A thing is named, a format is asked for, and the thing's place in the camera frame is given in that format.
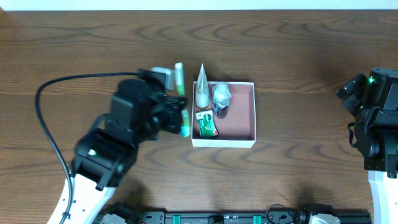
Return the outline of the green Colgate toothbrush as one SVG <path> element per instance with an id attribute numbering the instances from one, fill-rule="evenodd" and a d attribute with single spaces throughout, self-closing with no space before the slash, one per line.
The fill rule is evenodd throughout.
<path id="1" fill-rule="evenodd" d="M 175 74 L 175 85 L 177 93 L 179 96 L 185 96 L 184 72 L 183 72 L 182 62 L 175 64 L 174 74 Z M 190 137 L 191 134 L 188 110 L 183 109 L 181 115 L 182 115 L 182 126 L 181 126 L 180 135 L 187 138 Z"/>

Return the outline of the white cream tube gold cap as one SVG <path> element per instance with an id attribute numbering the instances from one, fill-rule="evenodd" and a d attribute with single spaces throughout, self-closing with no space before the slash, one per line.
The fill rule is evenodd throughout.
<path id="1" fill-rule="evenodd" d="M 199 108 L 206 108 L 210 104 L 210 91 L 204 65 L 201 65 L 195 89 L 195 104 Z"/>

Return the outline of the green white soap packet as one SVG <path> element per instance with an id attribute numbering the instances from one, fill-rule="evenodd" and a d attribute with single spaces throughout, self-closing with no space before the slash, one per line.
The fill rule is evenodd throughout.
<path id="1" fill-rule="evenodd" d="M 218 135 L 212 110 L 199 111 L 195 114 L 201 138 L 212 138 Z"/>

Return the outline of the clear bottle blue liquid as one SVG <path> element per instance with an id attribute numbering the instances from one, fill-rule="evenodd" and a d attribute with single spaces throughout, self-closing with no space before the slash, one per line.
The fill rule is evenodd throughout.
<path id="1" fill-rule="evenodd" d="M 219 119 L 226 117 L 231 97 L 229 86 L 225 82 L 219 82 L 212 88 L 212 109 Z"/>

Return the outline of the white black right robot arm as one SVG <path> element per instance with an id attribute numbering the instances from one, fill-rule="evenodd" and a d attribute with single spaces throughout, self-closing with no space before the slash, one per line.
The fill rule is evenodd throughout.
<path id="1" fill-rule="evenodd" d="M 397 70 L 372 68 L 336 91 L 355 120 L 349 144 L 364 158 L 375 223 L 397 223 Z"/>

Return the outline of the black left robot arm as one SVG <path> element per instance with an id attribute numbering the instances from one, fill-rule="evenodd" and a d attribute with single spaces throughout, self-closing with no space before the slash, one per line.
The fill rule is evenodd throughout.
<path id="1" fill-rule="evenodd" d="M 169 96 L 160 81 L 119 83 L 109 113 L 99 116 L 77 142 L 66 180 L 49 223 L 92 223 L 137 159 L 139 145 L 158 133 L 181 132 L 187 105 L 184 86 Z"/>

